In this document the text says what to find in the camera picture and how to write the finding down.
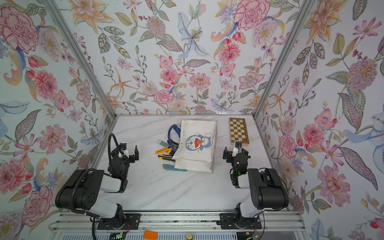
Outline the yellow black utility knife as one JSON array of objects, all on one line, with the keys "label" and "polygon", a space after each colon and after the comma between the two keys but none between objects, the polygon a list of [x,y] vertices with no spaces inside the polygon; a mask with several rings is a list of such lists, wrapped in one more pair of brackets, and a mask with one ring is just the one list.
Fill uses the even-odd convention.
[{"label": "yellow black utility knife", "polygon": [[173,156],[171,155],[158,155],[158,158],[161,160],[175,162],[176,160],[174,160],[172,157]]}]

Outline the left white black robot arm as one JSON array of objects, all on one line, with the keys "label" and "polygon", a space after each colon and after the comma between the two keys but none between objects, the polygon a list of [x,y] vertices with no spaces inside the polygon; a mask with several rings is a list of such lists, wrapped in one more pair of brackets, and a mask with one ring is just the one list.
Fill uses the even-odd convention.
[{"label": "left white black robot arm", "polygon": [[100,192],[107,194],[123,193],[128,185],[128,171],[131,163],[139,160],[139,151],[129,155],[126,144],[119,146],[109,153],[108,173],[104,170],[76,170],[59,190],[55,205],[75,214],[91,217],[106,229],[128,229],[138,220],[127,216],[123,207],[99,196]]}]

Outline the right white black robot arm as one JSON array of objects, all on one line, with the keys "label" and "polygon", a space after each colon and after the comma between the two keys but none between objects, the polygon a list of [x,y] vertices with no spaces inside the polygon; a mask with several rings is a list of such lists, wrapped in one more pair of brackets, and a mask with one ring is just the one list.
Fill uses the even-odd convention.
[{"label": "right white black robot arm", "polygon": [[251,169],[249,152],[242,147],[227,148],[223,159],[231,164],[230,179],[237,189],[250,191],[250,195],[238,203],[232,213],[220,214],[218,225],[223,230],[262,229],[260,215],[265,211],[277,212],[288,207],[287,187],[277,171],[270,168]]}]

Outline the white canvas cartoon pouch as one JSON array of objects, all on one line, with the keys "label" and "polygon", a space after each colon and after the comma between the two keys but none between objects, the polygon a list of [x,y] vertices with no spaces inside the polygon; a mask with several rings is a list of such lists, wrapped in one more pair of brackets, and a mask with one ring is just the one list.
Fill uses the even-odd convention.
[{"label": "white canvas cartoon pouch", "polygon": [[182,120],[181,126],[172,125],[168,130],[179,137],[179,143],[171,149],[175,160],[174,168],[194,172],[213,173],[214,156],[217,143],[217,121]]}]

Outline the teal utility knife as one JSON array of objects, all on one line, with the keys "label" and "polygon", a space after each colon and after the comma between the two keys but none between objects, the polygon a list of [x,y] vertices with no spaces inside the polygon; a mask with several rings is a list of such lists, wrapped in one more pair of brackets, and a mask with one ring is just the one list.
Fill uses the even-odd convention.
[{"label": "teal utility knife", "polygon": [[187,170],[183,170],[183,169],[177,169],[177,168],[175,168],[175,166],[169,165],[169,164],[163,164],[163,168],[165,170],[169,170],[169,171],[180,171],[180,172],[186,172],[187,171]]}]

